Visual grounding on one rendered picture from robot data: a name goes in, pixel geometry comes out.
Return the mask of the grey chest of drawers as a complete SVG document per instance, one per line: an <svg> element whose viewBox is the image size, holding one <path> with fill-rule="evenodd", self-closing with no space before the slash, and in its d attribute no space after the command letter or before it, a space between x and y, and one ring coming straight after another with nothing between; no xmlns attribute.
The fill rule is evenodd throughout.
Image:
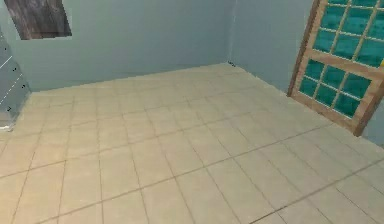
<svg viewBox="0 0 384 224"><path fill-rule="evenodd" d="M11 131L31 94L10 45L0 30L0 131Z"/></svg>

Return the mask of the dark framed wall picture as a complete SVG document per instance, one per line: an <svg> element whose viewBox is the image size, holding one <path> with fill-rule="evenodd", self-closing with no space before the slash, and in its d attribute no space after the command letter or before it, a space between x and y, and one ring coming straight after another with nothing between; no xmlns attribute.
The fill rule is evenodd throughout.
<svg viewBox="0 0 384 224"><path fill-rule="evenodd" d="M63 0L3 0L21 40L68 37Z"/></svg>

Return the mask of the wooden door with green panes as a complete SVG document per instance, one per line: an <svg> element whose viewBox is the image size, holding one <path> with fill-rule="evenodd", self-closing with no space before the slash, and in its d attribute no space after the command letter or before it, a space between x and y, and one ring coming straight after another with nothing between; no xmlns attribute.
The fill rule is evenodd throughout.
<svg viewBox="0 0 384 224"><path fill-rule="evenodd" d="M287 95L360 136L384 97L384 0L314 0Z"/></svg>

